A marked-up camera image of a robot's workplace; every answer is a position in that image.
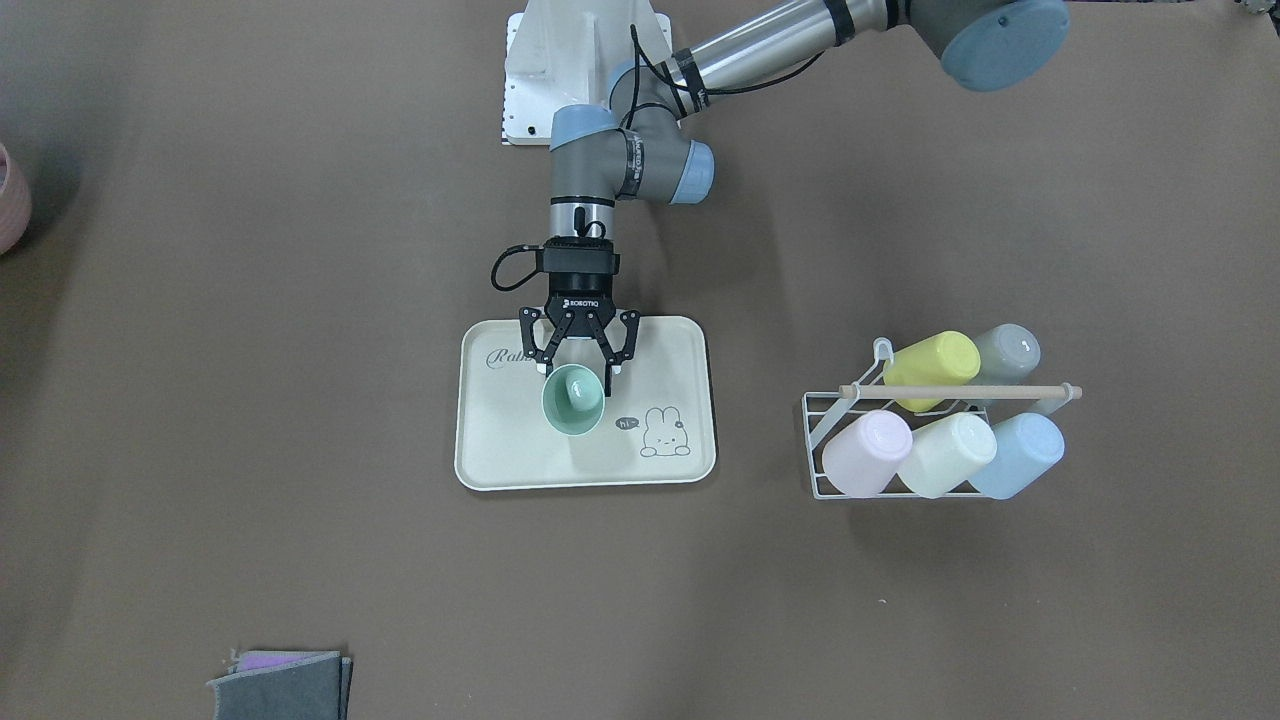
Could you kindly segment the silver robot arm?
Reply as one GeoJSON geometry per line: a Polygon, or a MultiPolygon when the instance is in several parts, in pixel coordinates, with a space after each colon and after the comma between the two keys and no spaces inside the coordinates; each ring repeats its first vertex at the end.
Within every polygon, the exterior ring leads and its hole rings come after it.
{"type": "Polygon", "coordinates": [[[590,340],[611,386],[634,359],[640,329],[639,314],[612,299],[616,204],[698,204],[714,182],[713,151],[685,137],[681,122],[718,99],[791,79],[860,35],[901,26],[957,85],[993,92],[1039,70],[1070,19],[1064,1],[786,1],[664,56],[628,24],[628,54],[608,69],[602,99],[566,104],[550,118],[549,237],[532,250],[548,297],[518,315],[522,356],[548,374],[564,341],[590,340]]]}

